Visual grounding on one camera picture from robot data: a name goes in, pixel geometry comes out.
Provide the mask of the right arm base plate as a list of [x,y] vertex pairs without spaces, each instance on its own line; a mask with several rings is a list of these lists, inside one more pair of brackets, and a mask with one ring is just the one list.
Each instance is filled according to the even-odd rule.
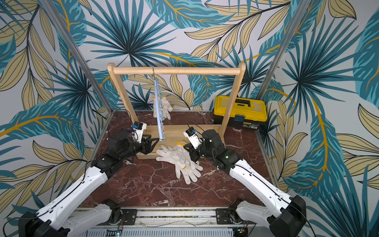
[[241,223],[241,220],[229,208],[216,208],[215,212],[218,225]]

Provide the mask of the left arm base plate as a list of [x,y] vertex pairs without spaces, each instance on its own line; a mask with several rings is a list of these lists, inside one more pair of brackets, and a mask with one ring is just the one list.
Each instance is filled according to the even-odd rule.
[[113,226],[133,226],[135,225],[137,217],[137,209],[115,209],[111,212],[110,218],[103,223],[103,225],[113,225]]

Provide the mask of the light blue clip hanger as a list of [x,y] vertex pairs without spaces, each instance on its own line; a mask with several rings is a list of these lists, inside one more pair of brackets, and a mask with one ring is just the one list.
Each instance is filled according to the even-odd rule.
[[157,116],[157,125],[158,125],[158,132],[159,132],[159,139],[160,141],[165,140],[165,132],[164,132],[164,126],[163,126],[163,107],[161,103],[162,94],[159,88],[159,79],[155,75],[155,70],[153,68],[153,78],[155,83],[155,111]]

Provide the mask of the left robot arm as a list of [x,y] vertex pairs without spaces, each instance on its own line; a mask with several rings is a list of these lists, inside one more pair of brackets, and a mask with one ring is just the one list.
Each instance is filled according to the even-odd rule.
[[91,162],[75,183],[36,213],[26,212],[19,218],[19,236],[77,237],[98,224],[110,222],[119,225],[121,209],[110,199],[78,216],[72,217],[71,214],[93,191],[106,183],[125,160],[131,162],[138,153],[151,153],[158,141],[159,138],[152,138],[140,130],[135,135],[123,131],[110,137],[102,155]]

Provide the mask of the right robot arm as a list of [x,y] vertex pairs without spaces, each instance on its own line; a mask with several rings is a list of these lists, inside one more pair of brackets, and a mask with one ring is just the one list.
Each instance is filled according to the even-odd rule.
[[206,158],[218,169],[243,184],[265,207],[257,210],[245,200],[237,199],[228,208],[227,222],[253,222],[270,229],[276,237],[296,237],[307,222],[306,203],[275,187],[256,172],[236,151],[227,149],[220,135],[206,130],[201,136],[190,127],[184,133],[184,146],[193,162]]

